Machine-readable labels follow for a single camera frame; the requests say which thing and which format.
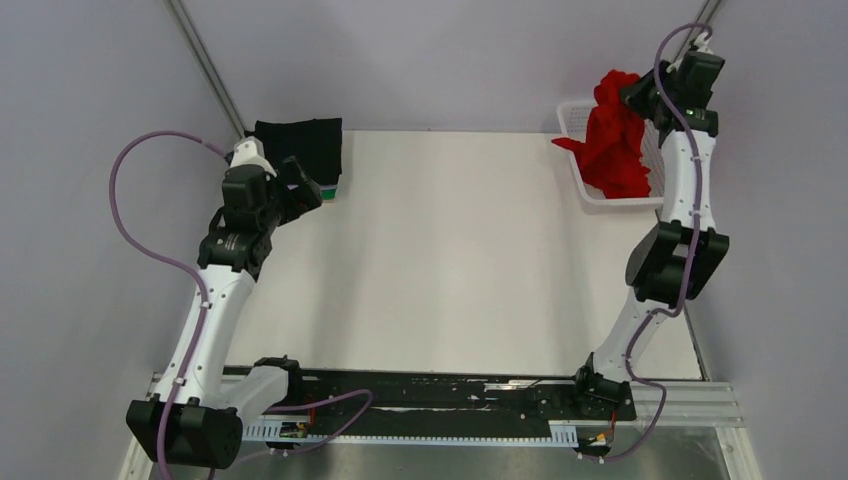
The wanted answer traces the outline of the red t shirt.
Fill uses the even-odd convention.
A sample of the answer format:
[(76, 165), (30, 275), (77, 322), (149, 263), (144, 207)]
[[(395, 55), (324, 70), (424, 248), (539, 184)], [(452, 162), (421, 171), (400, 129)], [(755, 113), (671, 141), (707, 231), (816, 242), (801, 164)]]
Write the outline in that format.
[(559, 137), (552, 143), (574, 155), (582, 180), (608, 199), (647, 198), (650, 169), (641, 163), (645, 121), (620, 100), (619, 90), (640, 79), (636, 73), (609, 71), (593, 95), (583, 141)]

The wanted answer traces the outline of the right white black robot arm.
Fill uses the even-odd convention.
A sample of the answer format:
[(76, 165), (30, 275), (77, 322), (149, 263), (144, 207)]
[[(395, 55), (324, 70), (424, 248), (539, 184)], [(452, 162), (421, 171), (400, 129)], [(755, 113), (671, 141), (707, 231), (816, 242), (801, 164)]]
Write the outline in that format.
[(655, 331), (696, 298), (728, 253), (709, 200), (709, 170), (719, 130), (709, 109), (724, 59), (693, 47), (617, 91), (631, 116), (658, 133), (663, 161), (661, 216), (631, 252), (627, 299), (610, 333), (577, 371), (570, 407), (591, 420), (630, 419), (634, 367)]

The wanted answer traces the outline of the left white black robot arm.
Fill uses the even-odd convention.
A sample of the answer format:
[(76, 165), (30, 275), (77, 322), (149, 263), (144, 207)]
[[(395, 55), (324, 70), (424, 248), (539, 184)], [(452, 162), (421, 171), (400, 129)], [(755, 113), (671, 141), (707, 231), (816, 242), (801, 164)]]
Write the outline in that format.
[(212, 217), (192, 270), (197, 289), (171, 364), (148, 400), (134, 400), (126, 423), (159, 464), (226, 469), (243, 430), (274, 405), (298, 411), (304, 383), (290, 376), (294, 360), (265, 357), (238, 383), (222, 384), (225, 360), (251, 296), (271, 236), (323, 203), (320, 186), (299, 159), (232, 163), (222, 180), (223, 204)]

